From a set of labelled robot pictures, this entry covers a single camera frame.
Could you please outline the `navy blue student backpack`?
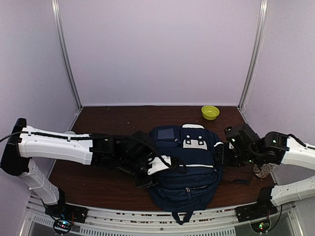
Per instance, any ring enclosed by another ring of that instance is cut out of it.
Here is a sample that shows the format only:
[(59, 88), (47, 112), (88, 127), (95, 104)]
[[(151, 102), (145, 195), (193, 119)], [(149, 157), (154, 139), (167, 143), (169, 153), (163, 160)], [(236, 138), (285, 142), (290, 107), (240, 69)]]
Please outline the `navy blue student backpack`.
[(158, 154), (178, 160), (175, 166), (154, 175), (157, 185), (148, 191), (154, 204), (172, 213), (179, 224), (189, 222), (193, 212), (205, 210), (222, 179), (223, 168), (216, 161), (218, 135), (199, 124), (155, 127), (150, 132)]

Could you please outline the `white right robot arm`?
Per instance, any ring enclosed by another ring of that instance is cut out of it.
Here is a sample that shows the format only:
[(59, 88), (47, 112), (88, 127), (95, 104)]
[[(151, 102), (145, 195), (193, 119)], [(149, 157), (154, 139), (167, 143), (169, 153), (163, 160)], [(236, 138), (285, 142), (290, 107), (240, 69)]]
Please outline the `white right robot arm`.
[[(223, 166), (239, 167), (246, 164), (295, 165), (313, 170), (315, 147), (302, 142), (293, 134), (269, 132), (260, 138), (248, 124), (228, 126), (224, 130), (226, 143), (217, 146), (216, 160)], [(287, 185), (264, 187), (260, 190), (252, 212), (264, 216), (271, 205), (314, 197), (315, 178), (309, 177)]]

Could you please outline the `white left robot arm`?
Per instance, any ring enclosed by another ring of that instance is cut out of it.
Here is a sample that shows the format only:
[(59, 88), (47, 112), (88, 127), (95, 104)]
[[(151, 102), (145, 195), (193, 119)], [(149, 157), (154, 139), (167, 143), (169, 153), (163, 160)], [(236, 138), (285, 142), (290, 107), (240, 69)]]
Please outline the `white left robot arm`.
[(34, 158), (107, 169), (122, 167), (144, 180), (156, 173), (155, 167), (164, 162), (150, 137), (141, 131), (132, 136), (56, 133), (29, 126), (26, 119), (19, 118), (11, 134), (1, 141), (6, 141), (1, 169), (20, 178), (59, 218), (67, 218), (71, 208), (65, 202), (64, 192), (47, 179)]

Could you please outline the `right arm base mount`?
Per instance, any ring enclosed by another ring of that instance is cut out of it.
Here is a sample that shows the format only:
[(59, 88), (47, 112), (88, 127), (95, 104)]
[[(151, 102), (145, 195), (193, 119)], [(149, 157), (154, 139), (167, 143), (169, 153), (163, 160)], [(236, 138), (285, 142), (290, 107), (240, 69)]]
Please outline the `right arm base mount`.
[(271, 202), (273, 188), (273, 186), (263, 187), (259, 192), (256, 203), (236, 207), (235, 213), (238, 222), (251, 221), (277, 213), (277, 207)]

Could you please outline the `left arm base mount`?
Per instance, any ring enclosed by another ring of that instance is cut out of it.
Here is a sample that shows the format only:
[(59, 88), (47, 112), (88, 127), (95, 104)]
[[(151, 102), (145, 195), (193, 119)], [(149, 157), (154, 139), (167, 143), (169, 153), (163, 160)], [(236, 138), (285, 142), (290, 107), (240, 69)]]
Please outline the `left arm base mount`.
[(43, 200), (42, 204), (45, 208), (45, 213), (49, 215), (54, 220), (67, 220), (71, 223), (85, 223), (88, 209), (82, 206), (75, 206), (72, 204), (67, 204), (65, 201), (65, 193), (63, 190), (58, 189), (59, 199), (56, 203), (46, 204)]

